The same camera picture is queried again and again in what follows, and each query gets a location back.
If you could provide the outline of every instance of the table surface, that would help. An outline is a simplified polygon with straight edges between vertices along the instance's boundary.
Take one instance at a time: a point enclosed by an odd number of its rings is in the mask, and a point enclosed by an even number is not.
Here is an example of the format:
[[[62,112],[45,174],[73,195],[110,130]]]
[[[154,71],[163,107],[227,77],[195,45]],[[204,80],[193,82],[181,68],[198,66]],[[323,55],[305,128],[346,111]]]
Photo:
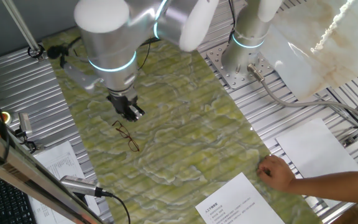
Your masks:
[[[43,41],[46,48],[79,36],[68,30]],[[85,48],[76,47],[85,57]],[[147,46],[138,50],[141,64]],[[68,58],[79,69],[91,66]],[[151,45],[137,77],[138,122],[124,121],[98,86],[88,94],[51,60],[100,184],[117,195],[133,223],[204,223],[195,206],[243,172],[285,223],[319,223],[301,196],[283,194],[261,183],[255,170],[270,154],[252,126],[198,52],[180,52],[160,41]],[[111,125],[120,121],[139,145],[132,152]],[[121,204],[108,200],[116,223],[126,223]]]

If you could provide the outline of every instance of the finger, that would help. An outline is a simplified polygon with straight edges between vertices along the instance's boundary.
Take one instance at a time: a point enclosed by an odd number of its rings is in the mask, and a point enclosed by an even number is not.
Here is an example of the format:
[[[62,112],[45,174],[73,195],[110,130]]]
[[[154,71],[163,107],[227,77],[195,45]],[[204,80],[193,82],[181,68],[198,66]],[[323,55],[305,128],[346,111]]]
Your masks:
[[[279,162],[279,163],[284,163],[284,164],[287,164],[287,162],[285,162],[285,160],[284,159],[282,159],[282,158],[280,158],[280,157],[278,157],[277,158],[277,161]]]
[[[259,164],[259,169],[261,170],[273,170],[275,164],[271,160],[264,160]]]
[[[263,170],[258,169],[256,173],[263,182],[268,185],[270,184],[272,178],[269,177]]]
[[[278,156],[275,156],[275,155],[271,155],[271,156],[270,156],[270,159],[271,159],[272,161],[274,161],[274,162],[280,162],[280,159],[281,159],[281,158],[279,158]]]
[[[277,162],[277,160],[275,159],[275,156],[274,156],[274,155],[266,156],[266,157],[265,157],[265,160],[266,160],[266,161],[273,162],[273,163]]]

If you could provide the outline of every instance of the human hand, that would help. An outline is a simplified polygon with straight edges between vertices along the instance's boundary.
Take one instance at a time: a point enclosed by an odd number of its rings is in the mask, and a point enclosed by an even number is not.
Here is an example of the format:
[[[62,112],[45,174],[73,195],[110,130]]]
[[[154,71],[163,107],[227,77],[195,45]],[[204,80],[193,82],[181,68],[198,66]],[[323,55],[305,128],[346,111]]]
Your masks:
[[[284,192],[288,191],[290,184],[296,180],[287,163],[277,156],[266,156],[259,164],[257,174],[269,187]]]

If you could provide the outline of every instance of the eyeglasses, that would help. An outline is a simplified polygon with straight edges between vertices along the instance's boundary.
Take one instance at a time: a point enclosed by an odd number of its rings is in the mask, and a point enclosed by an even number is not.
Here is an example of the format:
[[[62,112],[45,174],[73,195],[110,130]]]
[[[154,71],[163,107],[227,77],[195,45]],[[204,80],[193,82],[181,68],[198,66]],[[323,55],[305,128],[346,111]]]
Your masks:
[[[128,146],[132,150],[132,152],[139,152],[139,146],[136,144],[136,142],[131,138],[131,135],[129,135],[129,131],[121,124],[121,122],[116,121],[112,126],[119,124],[119,128],[116,128],[116,130],[121,134],[123,138],[128,138]]]

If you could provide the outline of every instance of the marble-pattern panel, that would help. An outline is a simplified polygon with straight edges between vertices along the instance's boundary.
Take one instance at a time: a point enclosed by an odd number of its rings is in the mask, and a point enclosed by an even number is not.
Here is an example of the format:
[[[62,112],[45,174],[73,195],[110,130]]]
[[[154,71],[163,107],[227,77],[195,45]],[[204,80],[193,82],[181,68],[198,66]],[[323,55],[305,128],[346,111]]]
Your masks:
[[[262,46],[299,100],[358,77],[358,0],[310,0],[279,12]]]
[[[45,48],[77,36],[76,29],[62,32],[45,39]],[[82,43],[75,50],[86,56]],[[138,63],[146,53],[147,46],[138,50]],[[68,60],[92,74],[88,63]],[[58,60],[50,61],[101,186],[125,201],[132,223],[204,223],[195,206],[240,172],[285,223],[320,223],[301,196],[272,190],[257,177],[269,150],[198,52],[164,41],[151,45],[135,84],[146,112],[136,123],[116,114],[101,84],[87,94]],[[111,126],[117,120],[140,152]],[[127,223],[121,204],[107,200],[116,223]]]

